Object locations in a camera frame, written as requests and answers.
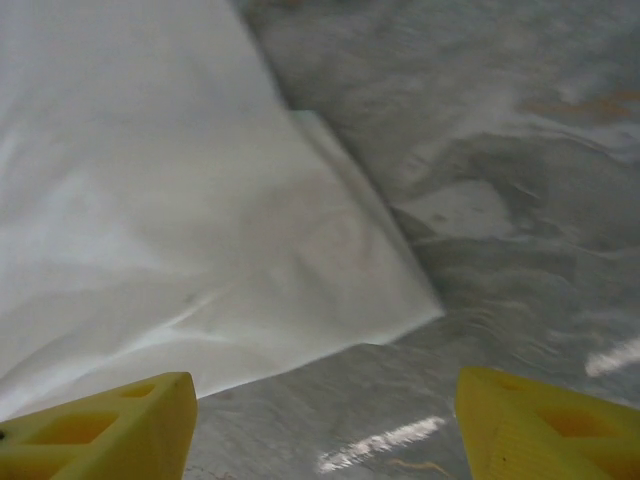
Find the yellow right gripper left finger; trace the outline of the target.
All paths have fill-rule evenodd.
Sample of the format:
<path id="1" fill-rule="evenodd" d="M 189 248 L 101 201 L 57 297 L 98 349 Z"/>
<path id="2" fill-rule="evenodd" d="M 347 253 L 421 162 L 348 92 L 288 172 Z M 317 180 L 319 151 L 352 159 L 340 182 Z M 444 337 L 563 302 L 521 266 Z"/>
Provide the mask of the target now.
<path id="1" fill-rule="evenodd" d="M 4 479 L 180 479 L 198 415 L 192 377 L 171 372 L 1 424 Z"/>

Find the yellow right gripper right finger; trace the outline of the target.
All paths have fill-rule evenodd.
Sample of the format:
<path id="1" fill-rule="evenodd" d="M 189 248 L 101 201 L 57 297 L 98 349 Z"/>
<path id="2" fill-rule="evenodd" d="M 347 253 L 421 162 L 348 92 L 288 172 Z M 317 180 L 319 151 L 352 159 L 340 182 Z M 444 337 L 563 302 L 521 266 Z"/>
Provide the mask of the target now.
<path id="1" fill-rule="evenodd" d="M 639 412 L 485 367 L 461 369 L 455 413 L 475 479 L 636 479 Z"/>

